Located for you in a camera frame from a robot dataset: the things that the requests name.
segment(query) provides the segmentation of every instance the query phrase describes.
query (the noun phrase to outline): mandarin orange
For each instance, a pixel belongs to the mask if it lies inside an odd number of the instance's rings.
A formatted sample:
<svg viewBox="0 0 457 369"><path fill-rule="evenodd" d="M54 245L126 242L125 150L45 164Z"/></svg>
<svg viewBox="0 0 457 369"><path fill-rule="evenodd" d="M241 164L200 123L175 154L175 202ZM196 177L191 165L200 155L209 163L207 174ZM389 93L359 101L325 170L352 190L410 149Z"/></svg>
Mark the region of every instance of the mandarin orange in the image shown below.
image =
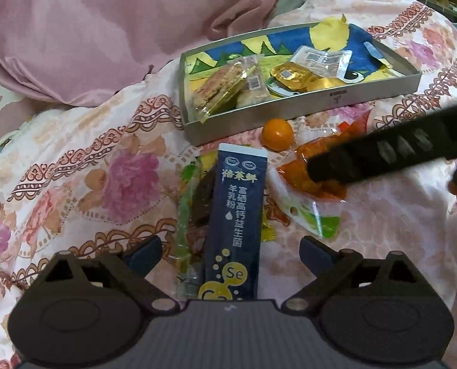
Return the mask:
<svg viewBox="0 0 457 369"><path fill-rule="evenodd" d="M293 144L293 140L293 129L284 119L268 120L262 128L262 145L277 153L289 149Z"/></svg>

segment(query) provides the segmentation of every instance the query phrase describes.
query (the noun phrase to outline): metal tray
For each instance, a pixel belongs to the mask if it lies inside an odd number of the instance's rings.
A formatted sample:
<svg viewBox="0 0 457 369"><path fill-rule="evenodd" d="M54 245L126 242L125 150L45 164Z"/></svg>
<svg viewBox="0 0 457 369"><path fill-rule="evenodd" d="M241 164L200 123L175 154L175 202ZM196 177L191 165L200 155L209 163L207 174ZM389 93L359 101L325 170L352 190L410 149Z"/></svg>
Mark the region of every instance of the metal tray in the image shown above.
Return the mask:
<svg viewBox="0 0 457 369"><path fill-rule="evenodd" d="M193 145L202 145L209 143L210 141L263 126L264 123L272 118L293 119L302 115L309 115L327 109L343 107L345 105L411 94L418 90L421 72L409 63L408 60L401 57L390 48L380 42L373 41L375 48L377 48L383 54L384 58L393 65L394 70L404 75L403 77L360 82L353 85L311 91L292 97L283 97L278 100L213 115L203 124L199 121L188 120L185 101L185 96L188 96L190 93L189 81L185 69L187 57L233 42L302 27L312 28L317 24L318 22L304 23L258 30L209 43L183 53L181 55L179 70L179 87L180 109L183 128L186 132L186 139Z"/></svg>

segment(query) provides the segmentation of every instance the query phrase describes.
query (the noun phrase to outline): plastic bag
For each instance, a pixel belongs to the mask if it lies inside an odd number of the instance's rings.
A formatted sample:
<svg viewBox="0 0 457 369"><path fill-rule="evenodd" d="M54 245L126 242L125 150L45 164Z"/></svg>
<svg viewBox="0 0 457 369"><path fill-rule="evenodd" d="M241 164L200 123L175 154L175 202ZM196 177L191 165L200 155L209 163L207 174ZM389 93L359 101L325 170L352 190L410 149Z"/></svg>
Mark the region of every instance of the plastic bag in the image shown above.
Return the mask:
<svg viewBox="0 0 457 369"><path fill-rule="evenodd" d="M363 135L369 114L364 113L351 125L342 122L330 136L302 144L294 160L268 171L268 188L278 207L318 237L331 238L338 230L347 191L337 181L312 181L307 174L307 159Z"/></svg>
<svg viewBox="0 0 457 369"><path fill-rule="evenodd" d="M201 283L201 268L199 265L196 267L196 261L193 260L195 258L195 254L193 254L195 242L193 243L192 234L196 231L202 233L203 229L198 228L191 221L192 200L201 180L201 162L199 158L184 167L181 176L182 187L177 209L177 233L174 237L174 246L168 258L174 262L178 272L177 298L183 300L195 298ZM204 237L201 235L200 238L202 240L202 248Z"/></svg>
<svg viewBox="0 0 457 369"><path fill-rule="evenodd" d="M264 55L250 55L248 57L240 57L234 61L242 61L246 65L254 66L252 74L247 77L246 84L237 96L237 108L248 107L249 105L263 103L271 100L271 94L264 82L264 75L259 60Z"/></svg>
<svg viewBox="0 0 457 369"><path fill-rule="evenodd" d="M295 190L276 168L268 171L267 179L271 197L289 218L320 238L329 239L335 235L344 201L313 198Z"/></svg>
<svg viewBox="0 0 457 369"><path fill-rule="evenodd" d="M344 79L352 54L351 50L328 53L309 46L300 46L290 58L290 62L299 64L320 77Z"/></svg>
<svg viewBox="0 0 457 369"><path fill-rule="evenodd" d="M244 58L222 66L192 93L191 105L195 119L204 123L211 115L230 109L227 104L256 71L256 64Z"/></svg>

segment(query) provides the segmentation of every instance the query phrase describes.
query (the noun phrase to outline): floral bedsheet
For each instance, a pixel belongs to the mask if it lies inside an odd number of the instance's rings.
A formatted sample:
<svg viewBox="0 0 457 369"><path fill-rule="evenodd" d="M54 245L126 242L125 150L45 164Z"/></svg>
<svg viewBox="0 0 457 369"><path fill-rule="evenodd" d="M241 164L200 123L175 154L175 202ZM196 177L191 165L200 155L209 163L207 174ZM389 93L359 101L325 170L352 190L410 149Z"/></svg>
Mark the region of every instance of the floral bedsheet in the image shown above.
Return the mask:
<svg viewBox="0 0 457 369"><path fill-rule="evenodd" d="M414 0L308 0L270 25L342 14L420 68L420 88L414 95L294 119L297 143L368 110L372 131L457 101L457 31ZM7 334L8 315L57 251L93 257L157 234L165 259L147 278L174 293L168 255L180 173L200 150L183 137L177 70L178 60L94 109L48 110L1 153L0 369L19 362ZM259 133L224 141L260 146ZM270 153L270 165L288 154ZM370 258L405 251L452 310L456 329L445 360L457 369L457 197L446 189L455 165L437 161L351 187L338 234L328 243ZM279 210L270 192L265 204L277 237L261 245L259 297L281 302L313 279L298 258L307 232Z"/></svg>

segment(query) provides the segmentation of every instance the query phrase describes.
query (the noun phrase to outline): yellow wrapped snack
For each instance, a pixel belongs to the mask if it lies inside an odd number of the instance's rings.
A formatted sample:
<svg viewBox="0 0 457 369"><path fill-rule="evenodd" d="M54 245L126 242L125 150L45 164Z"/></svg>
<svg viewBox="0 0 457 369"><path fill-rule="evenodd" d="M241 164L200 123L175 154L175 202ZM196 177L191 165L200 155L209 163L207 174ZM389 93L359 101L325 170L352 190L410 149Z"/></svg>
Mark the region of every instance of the yellow wrapped snack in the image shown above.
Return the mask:
<svg viewBox="0 0 457 369"><path fill-rule="evenodd" d="M320 79L320 76L294 62L285 62L272 68L273 76L282 85L294 91L307 91L307 84Z"/></svg>

